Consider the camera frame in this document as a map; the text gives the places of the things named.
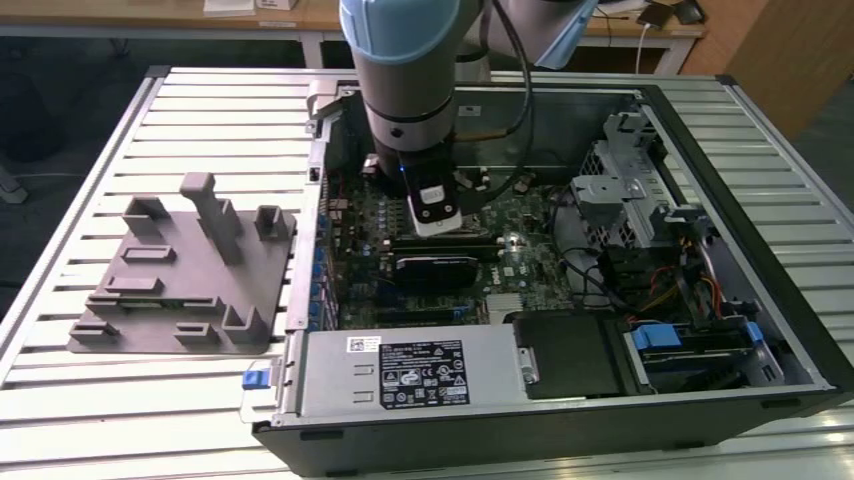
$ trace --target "green circuit board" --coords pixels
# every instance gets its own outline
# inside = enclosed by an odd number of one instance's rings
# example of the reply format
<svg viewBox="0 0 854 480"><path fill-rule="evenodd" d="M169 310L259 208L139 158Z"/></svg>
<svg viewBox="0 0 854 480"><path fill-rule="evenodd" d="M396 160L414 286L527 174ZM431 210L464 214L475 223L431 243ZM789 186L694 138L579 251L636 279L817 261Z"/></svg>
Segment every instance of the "green circuit board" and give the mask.
<svg viewBox="0 0 854 480"><path fill-rule="evenodd" d="M571 307L566 275L551 236L543 229L552 190L552 186L534 187L524 195L508 190L476 214L463 218L458 233L500 237L500 259L479 264L471 287L418 294L402 291L383 273L388 268L383 242L414 232L404 200L390 199L362 180L347 182L338 192L344 202L332 201L340 212L332 214L338 328L378 328L378 314L395 310L452 310L455 324L484 324L484 299L500 293L518 293L526 310ZM407 326L419 325L410 322Z"/></svg>

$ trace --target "aluminum slatted table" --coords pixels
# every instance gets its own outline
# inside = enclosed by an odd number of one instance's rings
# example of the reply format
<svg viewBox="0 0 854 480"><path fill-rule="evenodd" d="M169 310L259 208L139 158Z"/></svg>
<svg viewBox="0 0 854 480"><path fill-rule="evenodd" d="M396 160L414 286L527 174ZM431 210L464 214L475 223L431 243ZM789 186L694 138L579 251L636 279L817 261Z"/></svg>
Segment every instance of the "aluminum slatted table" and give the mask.
<svg viewBox="0 0 854 480"><path fill-rule="evenodd" d="M191 209L177 194L181 174L208 171L235 208L275 204L299 219L306 166L320 154L304 127L310 82L354 78L334 70L165 72L143 82L0 326L4 480L295 477L255 442L239 414L241 372L279 355L281 344L251 358L64 350L125 231L119 215L131 196L155 194L167 208ZM519 76L498 72L494 79ZM741 89L711 77L536 77L587 84L639 79L663 89L843 351L854 354L854 218ZM686 197L695 198L670 166ZM271 392L253 397L248 411L273 405ZM376 477L829 478L851 475L853 444L854 410L843 406L774 422L714 447Z"/></svg>

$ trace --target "blue latch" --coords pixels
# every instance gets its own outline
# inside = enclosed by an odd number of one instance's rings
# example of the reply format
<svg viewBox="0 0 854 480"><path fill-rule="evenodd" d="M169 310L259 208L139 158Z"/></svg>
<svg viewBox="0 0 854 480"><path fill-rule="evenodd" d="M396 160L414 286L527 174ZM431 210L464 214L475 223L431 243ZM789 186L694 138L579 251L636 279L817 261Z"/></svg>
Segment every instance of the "blue latch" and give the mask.
<svg viewBox="0 0 854 480"><path fill-rule="evenodd" d="M631 339L638 350L647 348L678 347L682 345L676 329L672 325L656 323L642 325L631 332Z"/></svg>
<svg viewBox="0 0 854 480"><path fill-rule="evenodd" d="M762 335L762 330L759 330L757 322L747 322L747 335L750 335L750 341L754 345L765 341L765 336Z"/></svg>
<svg viewBox="0 0 854 480"><path fill-rule="evenodd" d="M269 369L247 370L243 372L243 389L263 390L269 388Z"/></svg>

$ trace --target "power supply label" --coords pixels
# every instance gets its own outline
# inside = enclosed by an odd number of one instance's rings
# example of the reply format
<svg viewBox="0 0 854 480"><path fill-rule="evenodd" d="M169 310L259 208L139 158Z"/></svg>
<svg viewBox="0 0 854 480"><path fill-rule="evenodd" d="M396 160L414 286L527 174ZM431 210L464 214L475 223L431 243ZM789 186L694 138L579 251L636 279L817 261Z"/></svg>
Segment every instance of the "power supply label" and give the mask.
<svg viewBox="0 0 854 480"><path fill-rule="evenodd" d="M463 342L382 344L379 386L386 410L467 405Z"/></svg>

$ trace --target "sticker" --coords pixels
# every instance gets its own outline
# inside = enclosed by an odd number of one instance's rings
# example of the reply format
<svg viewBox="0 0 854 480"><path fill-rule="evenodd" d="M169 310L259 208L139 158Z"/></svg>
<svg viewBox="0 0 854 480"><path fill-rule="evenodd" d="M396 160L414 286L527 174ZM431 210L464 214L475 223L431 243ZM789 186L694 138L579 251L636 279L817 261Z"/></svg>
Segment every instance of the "sticker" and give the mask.
<svg viewBox="0 0 854 480"><path fill-rule="evenodd" d="M467 405L470 387L463 342L380 345L379 386L380 405L386 410Z"/></svg>
<svg viewBox="0 0 854 480"><path fill-rule="evenodd" d="M460 105L458 115L460 117L479 117L480 107L476 105Z"/></svg>
<svg viewBox="0 0 854 480"><path fill-rule="evenodd" d="M293 22L257 22L259 27L267 28L293 28L296 23Z"/></svg>
<svg viewBox="0 0 854 480"><path fill-rule="evenodd" d="M347 337L347 353L379 352L383 337Z"/></svg>

